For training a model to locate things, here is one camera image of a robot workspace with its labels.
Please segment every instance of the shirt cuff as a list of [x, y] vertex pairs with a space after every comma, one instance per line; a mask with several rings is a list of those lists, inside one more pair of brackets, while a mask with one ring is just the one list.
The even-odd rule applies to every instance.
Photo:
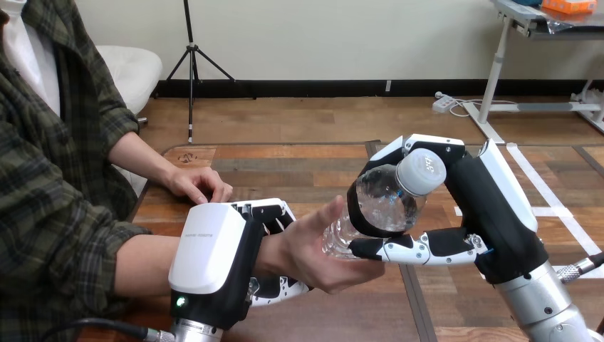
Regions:
[[121, 246], [140, 234], [152, 234], [148, 229], [127, 222], [116, 222], [113, 227], [94, 234], [86, 252], [81, 255], [76, 296], [93, 316], [111, 316], [122, 311], [130, 299], [115, 295], [115, 267]]
[[105, 138], [103, 157], [115, 146], [126, 133], [139, 134], [138, 120], [134, 113], [127, 108], [113, 108], [102, 116], [101, 130]]

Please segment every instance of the wall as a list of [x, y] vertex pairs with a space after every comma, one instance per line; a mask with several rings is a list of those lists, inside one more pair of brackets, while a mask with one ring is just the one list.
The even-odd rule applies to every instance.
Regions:
[[[166, 78], [187, 45], [181, 1], [76, 0], [93, 40], [157, 53]], [[487, 78], [502, 23], [488, 0], [191, 0], [200, 48], [241, 80]], [[604, 78], [603, 42], [511, 32], [502, 78]], [[200, 77], [223, 78], [200, 63]], [[188, 78], [188, 64], [175, 78]]]

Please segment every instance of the silver cylindrical connector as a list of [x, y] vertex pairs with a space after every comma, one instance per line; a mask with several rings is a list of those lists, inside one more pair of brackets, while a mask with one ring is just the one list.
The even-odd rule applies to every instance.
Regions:
[[595, 264], [589, 258], [585, 258], [574, 265], [568, 265], [567, 267], [560, 269], [557, 272], [557, 275], [558, 279], [562, 281], [562, 284], [568, 284], [594, 269]]
[[175, 342], [175, 337], [167, 331], [149, 329], [143, 342]]
[[220, 342], [222, 339], [222, 329], [182, 318], [172, 324], [172, 332], [175, 342]]
[[532, 342], [591, 342], [583, 316], [549, 262], [496, 285], [518, 326]]

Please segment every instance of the tripod stand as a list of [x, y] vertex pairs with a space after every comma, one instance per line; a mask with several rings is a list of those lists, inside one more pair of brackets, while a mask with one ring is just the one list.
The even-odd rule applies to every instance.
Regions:
[[242, 93], [248, 97], [256, 100], [256, 96], [250, 94], [240, 83], [229, 75], [223, 68], [221, 68], [218, 64], [216, 64], [210, 57], [208, 57], [199, 47], [193, 42], [193, 32], [191, 29], [191, 16], [189, 15], [189, 2], [188, 0], [183, 0], [184, 2], [184, 18], [187, 21], [187, 33], [189, 34], [189, 45], [187, 46], [186, 51], [182, 54], [182, 57], [172, 69], [172, 72], [166, 79], [166, 81], [170, 81], [172, 76], [176, 72], [176, 70], [180, 67], [180, 64], [184, 61], [184, 58], [189, 55], [189, 143], [193, 143], [193, 101], [194, 96], [193, 92], [196, 90], [195, 86], [198, 86], [201, 81], [199, 80], [199, 76], [197, 74], [197, 59], [195, 58], [195, 53], [202, 55], [207, 61], [209, 61], [216, 69], [218, 69], [221, 73], [223, 73], [233, 84], [237, 84], [239, 89], [241, 89]]

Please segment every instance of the person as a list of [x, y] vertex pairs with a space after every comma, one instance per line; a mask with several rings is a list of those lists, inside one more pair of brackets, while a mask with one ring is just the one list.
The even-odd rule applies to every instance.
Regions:
[[[228, 201], [209, 167], [181, 170], [140, 139], [73, 0], [0, 0], [0, 336], [37, 341], [72, 319], [168, 295], [179, 238], [125, 221], [136, 195], [117, 165], [192, 204]], [[265, 237], [255, 274], [336, 293], [384, 273], [321, 251], [342, 197]], [[57, 335], [69, 341], [73, 331]]]

